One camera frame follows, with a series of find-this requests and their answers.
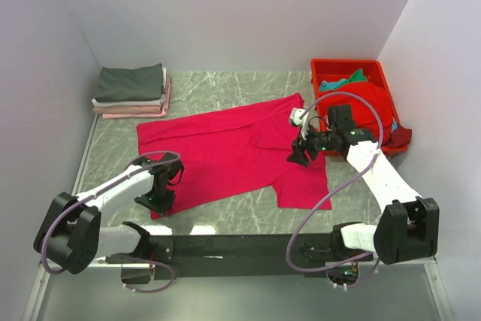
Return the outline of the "crimson t shirt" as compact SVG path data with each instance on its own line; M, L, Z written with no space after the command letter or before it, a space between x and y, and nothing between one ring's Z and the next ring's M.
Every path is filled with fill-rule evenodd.
M295 93L138 125L140 154L153 159L162 150L181 155L185 170L174 187L176 199L169 214L268 186L276 193L278 207L311 209L328 194L325 157L308 167L287 160L298 135L289 115L303 105Z

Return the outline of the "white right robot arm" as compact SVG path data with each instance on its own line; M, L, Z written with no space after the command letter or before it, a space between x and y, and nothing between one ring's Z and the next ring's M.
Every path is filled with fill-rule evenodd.
M328 128L318 131L307 121L307 111L292 110L290 123L300 130L292 143L289 162L307 167L321 151L335 151L357 170L379 205L377 225L361 222L336 225L327 251L339 260L371 253L391 265L435 256L440 208L423 198L394 169L368 129L356 126L350 106L328 110Z

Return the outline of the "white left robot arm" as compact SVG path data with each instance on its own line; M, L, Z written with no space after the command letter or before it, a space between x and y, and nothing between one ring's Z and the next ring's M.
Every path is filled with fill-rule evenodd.
M132 160L123 172L89 191L54 197L33 243L41 265L49 274L78 274L100 257L123 255L133 262L153 262L150 233L124 222L104 224L124 204L135 204L159 215L174 205L176 186L185 170L179 153L160 151L160 159L147 152Z

